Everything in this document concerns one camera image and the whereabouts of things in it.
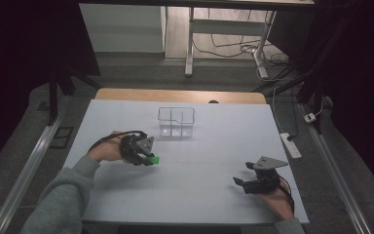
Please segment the white tabletop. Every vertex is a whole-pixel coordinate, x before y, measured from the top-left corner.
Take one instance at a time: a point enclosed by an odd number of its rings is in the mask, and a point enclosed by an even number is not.
[[[193,107],[193,137],[160,137],[160,107]],[[255,179],[245,162],[267,156],[287,162],[267,104],[92,100],[64,167],[72,167],[89,147],[113,130],[140,130],[155,137],[160,164],[133,166],[102,162],[84,220],[130,223],[272,223],[263,202],[233,182]],[[277,169],[290,183],[295,215],[309,222],[287,167]]]

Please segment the gray sweatshirt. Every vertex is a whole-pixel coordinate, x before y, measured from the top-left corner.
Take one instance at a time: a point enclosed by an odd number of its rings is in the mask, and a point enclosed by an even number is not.
[[[81,233],[82,216],[94,187],[97,161],[84,156],[73,169],[64,168],[44,189],[38,206],[20,233]],[[297,218],[277,222],[279,233],[305,233]]]

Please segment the hand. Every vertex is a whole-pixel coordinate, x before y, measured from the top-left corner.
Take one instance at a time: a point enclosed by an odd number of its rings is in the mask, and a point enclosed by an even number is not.
[[[102,160],[106,161],[116,161],[116,160],[122,160],[121,152],[120,152],[120,143],[121,143],[121,137],[124,136],[118,136],[114,137],[112,139],[108,139],[107,141],[103,142],[102,144],[98,145],[94,149],[90,150],[87,155],[89,157],[94,158],[98,163]]]
[[[289,190],[284,180],[280,179],[280,185]],[[266,203],[267,207],[280,219],[294,218],[287,196],[278,188],[269,193],[254,194]]]

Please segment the power strip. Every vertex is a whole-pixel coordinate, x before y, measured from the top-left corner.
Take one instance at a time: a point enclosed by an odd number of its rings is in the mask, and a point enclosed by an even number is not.
[[[293,140],[288,140],[289,134],[280,134],[281,141],[283,141],[284,146],[286,146],[287,152],[290,154],[290,157],[294,160],[299,160],[302,158],[302,155],[297,149],[296,144]]]

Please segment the green block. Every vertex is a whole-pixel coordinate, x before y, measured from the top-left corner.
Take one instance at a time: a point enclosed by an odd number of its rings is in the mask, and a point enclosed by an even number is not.
[[[150,161],[152,164],[160,163],[160,157],[147,157],[147,160]]]

